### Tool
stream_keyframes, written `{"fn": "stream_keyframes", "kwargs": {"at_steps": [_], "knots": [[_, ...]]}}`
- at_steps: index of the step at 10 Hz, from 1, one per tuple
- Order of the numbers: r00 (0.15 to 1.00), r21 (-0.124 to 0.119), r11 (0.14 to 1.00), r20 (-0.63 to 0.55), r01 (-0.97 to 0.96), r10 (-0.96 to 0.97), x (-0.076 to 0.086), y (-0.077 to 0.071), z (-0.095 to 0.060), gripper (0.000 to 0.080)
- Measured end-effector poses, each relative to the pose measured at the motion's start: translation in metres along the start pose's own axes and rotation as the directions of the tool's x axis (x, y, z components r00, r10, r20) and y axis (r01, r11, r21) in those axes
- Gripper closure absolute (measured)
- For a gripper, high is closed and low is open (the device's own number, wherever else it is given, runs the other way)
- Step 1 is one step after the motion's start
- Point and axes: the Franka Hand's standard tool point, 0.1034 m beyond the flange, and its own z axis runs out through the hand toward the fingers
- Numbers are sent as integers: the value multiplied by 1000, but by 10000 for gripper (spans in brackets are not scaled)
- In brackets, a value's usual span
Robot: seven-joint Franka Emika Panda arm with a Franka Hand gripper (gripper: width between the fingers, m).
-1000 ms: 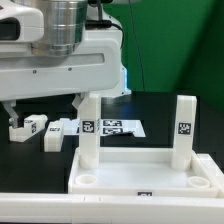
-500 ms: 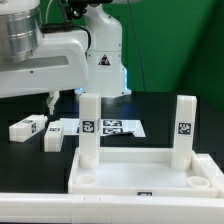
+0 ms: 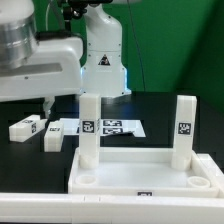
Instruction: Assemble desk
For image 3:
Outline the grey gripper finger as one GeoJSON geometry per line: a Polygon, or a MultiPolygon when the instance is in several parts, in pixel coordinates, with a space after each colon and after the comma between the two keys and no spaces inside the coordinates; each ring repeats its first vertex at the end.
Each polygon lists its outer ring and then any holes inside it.
{"type": "Polygon", "coordinates": [[[44,110],[46,119],[48,119],[51,114],[51,108],[52,108],[54,102],[55,102],[54,96],[44,98],[43,110],[44,110]]]}

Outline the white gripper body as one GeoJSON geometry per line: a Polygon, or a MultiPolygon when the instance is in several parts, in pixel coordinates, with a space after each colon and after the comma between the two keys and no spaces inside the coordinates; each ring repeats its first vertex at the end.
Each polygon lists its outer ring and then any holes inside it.
{"type": "Polygon", "coordinates": [[[41,41],[24,66],[0,71],[0,102],[79,93],[82,55],[79,37],[41,41]]]}

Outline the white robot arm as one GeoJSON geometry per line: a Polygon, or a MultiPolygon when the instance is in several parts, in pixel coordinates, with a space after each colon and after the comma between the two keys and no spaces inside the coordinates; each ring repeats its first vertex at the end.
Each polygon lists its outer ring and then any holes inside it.
{"type": "Polygon", "coordinates": [[[38,32],[32,0],[0,0],[0,102],[83,93],[106,101],[130,93],[121,62],[122,27],[103,4],[124,0],[57,0],[65,22],[83,17],[87,38],[69,29],[38,32]]]}

